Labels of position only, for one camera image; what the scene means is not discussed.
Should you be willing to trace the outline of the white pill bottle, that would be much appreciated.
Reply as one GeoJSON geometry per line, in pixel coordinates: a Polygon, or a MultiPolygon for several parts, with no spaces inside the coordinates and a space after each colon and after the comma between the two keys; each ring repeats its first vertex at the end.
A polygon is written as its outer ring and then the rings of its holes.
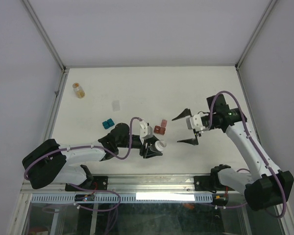
{"type": "Polygon", "coordinates": [[[154,147],[157,151],[163,152],[167,146],[167,143],[164,140],[158,140],[155,142],[154,147]]]}

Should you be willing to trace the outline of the red pill box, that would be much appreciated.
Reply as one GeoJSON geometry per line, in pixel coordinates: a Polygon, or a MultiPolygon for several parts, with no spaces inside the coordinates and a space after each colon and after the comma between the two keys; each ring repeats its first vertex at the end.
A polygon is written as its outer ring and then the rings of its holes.
{"type": "Polygon", "coordinates": [[[155,125],[153,132],[159,135],[165,135],[168,121],[163,119],[160,125],[155,125]]]}

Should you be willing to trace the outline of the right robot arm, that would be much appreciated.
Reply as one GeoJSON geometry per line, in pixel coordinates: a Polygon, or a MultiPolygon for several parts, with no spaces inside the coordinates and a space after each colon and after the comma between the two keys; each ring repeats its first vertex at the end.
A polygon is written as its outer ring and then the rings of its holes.
{"type": "Polygon", "coordinates": [[[183,143],[198,145],[198,137],[202,133],[221,129],[235,144],[249,173],[240,173],[228,165],[220,164],[211,169],[209,181],[202,187],[211,192],[229,187],[241,193],[254,211],[281,205],[282,211],[276,218],[282,218],[287,210],[294,177],[289,171],[282,171],[274,163],[249,129],[240,105],[231,109],[225,101],[225,94],[238,102],[231,92],[220,91],[207,98],[210,111],[204,115],[192,115],[191,110],[186,108],[176,117],[185,118],[188,129],[195,135],[193,139],[183,140],[183,143]]]}

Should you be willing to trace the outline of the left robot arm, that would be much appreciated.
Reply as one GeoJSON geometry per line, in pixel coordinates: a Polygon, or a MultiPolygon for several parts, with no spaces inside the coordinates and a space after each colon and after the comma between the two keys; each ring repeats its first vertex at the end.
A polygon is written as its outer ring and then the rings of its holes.
{"type": "Polygon", "coordinates": [[[167,144],[152,133],[151,126],[140,121],[139,135],[132,134],[126,123],[117,124],[98,141],[81,146],[60,145],[48,139],[29,153],[22,164],[24,177],[33,189],[41,189],[51,183],[73,184],[82,190],[93,188],[94,177],[86,162],[103,162],[118,158],[119,148],[128,151],[138,149],[144,159],[162,156],[167,144]]]}

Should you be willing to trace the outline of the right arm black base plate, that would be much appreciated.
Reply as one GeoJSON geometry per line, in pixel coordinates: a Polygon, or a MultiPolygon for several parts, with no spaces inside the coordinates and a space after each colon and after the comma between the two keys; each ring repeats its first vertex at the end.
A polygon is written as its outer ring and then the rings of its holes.
{"type": "Polygon", "coordinates": [[[230,187],[222,185],[217,176],[213,175],[196,175],[194,176],[195,191],[209,191],[217,193],[217,191],[225,191],[228,188],[229,191],[235,191],[230,187]]]}

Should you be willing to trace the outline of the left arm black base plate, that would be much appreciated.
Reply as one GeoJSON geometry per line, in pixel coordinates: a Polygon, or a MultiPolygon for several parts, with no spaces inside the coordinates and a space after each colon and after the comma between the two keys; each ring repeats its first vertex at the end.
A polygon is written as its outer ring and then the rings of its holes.
{"type": "Polygon", "coordinates": [[[107,190],[108,176],[93,175],[92,178],[86,179],[83,183],[76,184],[76,186],[87,191],[107,190]]]}

